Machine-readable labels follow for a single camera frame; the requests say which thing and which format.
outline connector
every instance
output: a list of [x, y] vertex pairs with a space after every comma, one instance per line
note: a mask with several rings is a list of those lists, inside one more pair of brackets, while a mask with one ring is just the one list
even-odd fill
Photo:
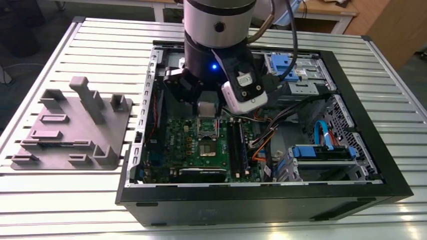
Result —
[[264, 86], [264, 91], [267, 94], [277, 90], [280, 85], [280, 77], [268, 73], [261, 77], [261, 84]]

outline ram slot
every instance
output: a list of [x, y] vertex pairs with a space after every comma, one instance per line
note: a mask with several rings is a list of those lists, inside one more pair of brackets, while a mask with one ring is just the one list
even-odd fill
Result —
[[240, 137], [240, 122], [235, 121], [232, 125], [232, 136], [233, 136], [233, 144], [235, 144], [235, 155], [236, 155], [236, 162], [239, 167], [239, 175], [240, 177], [245, 174], [245, 168], [244, 168], [244, 160], [241, 158], [241, 152], [243, 152], [243, 144], [245, 143], [243, 141], [241, 144], [241, 137]]
[[236, 155], [236, 145], [235, 145], [235, 131], [233, 131], [233, 123], [227, 123], [227, 145], [228, 145], [228, 154], [229, 154], [229, 168], [231, 175], [236, 178], [240, 177], [239, 173], [239, 160]]
[[244, 175], [248, 175], [248, 169], [249, 169], [249, 164], [248, 164], [248, 151], [247, 151], [247, 144], [245, 144], [245, 133], [243, 131], [243, 124], [239, 122], [239, 154], [240, 154], [240, 161], [241, 161], [241, 168], [243, 168], [243, 173]]

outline motherboard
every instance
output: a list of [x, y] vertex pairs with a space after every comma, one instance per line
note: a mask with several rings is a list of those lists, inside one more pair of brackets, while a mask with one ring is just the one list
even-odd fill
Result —
[[147, 153], [147, 183], [260, 182], [248, 156], [252, 123], [241, 119], [169, 118], [163, 154]]

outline aluminum slotted table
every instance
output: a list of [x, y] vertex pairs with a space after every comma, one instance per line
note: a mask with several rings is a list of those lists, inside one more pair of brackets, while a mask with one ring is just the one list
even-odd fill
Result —
[[[44, 89], [66, 96], [72, 76], [85, 76], [101, 97], [133, 100], [144, 88], [153, 40], [183, 41], [183, 25], [76, 17], [0, 137], [0, 238], [32, 239], [427, 239], [427, 113], [376, 46], [359, 36], [300, 32], [299, 47], [335, 52], [415, 196], [339, 221], [144, 228], [115, 205], [121, 164], [112, 171], [14, 171], [10, 155], [29, 133]], [[255, 43], [292, 47], [287, 31]], [[132, 141], [124, 137], [121, 156]]]

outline wooden desk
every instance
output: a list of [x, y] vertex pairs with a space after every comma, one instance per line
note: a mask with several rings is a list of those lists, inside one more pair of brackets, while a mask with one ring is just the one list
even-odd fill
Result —
[[[324, 14], [324, 15], [344, 15], [357, 16], [359, 12], [352, 3], [349, 2], [345, 8], [335, 5], [335, 1], [325, 2], [323, 0], [309, 0], [307, 2], [307, 13], [308, 14]], [[304, 12], [304, 4], [299, 5], [299, 13]]]
[[[183, 8], [173, 0], [62, 0], [62, 2], [151, 7], [153, 9], [155, 21], [160, 23], [165, 21], [163, 12], [165, 8]], [[300, 4], [295, 17], [301, 18], [303, 13], [304, 4]], [[341, 8], [336, 6], [333, 2], [324, 2], [323, 0], [309, 0], [307, 2], [307, 19], [336, 21], [331, 34], [343, 34], [352, 18], [357, 14], [359, 12], [351, 3], [347, 8]]]
[[[307, 2], [307, 16], [304, 18], [335, 21], [336, 24], [329, 33], [343, 34], [353, 17], [359, 15], [359, 11], [352, 3], [348, 3], [345, 8], [336, 6], [335, 3], [336, 2], [324, 2], [323, 0], [309, 0]], [[301, 3], [295, 17], [303, 18], [303, 15], [304, 4]]]

